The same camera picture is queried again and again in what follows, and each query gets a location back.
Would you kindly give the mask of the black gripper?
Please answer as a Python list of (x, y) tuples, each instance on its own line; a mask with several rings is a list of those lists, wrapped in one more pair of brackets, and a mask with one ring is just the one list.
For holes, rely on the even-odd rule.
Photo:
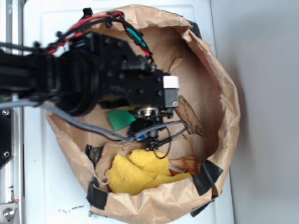
[(122, 39), (88, 32), (82, 36), (79, 54), (87, 63), (85, 96), (104, 109), (126, 108), (138, 115), (172, 117), (166, 108), (163, 77), (145, 56), (136, 55)]

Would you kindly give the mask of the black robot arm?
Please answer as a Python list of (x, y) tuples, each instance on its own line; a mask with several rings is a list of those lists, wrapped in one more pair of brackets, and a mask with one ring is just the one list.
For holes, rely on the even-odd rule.
[(103, 109), (178, 105), (178, 78), (136, 55), (122, 39), (88, 32), (61, 56), (0, 54), (0, 92), (39, 103), (52, 101), (72, 116)]

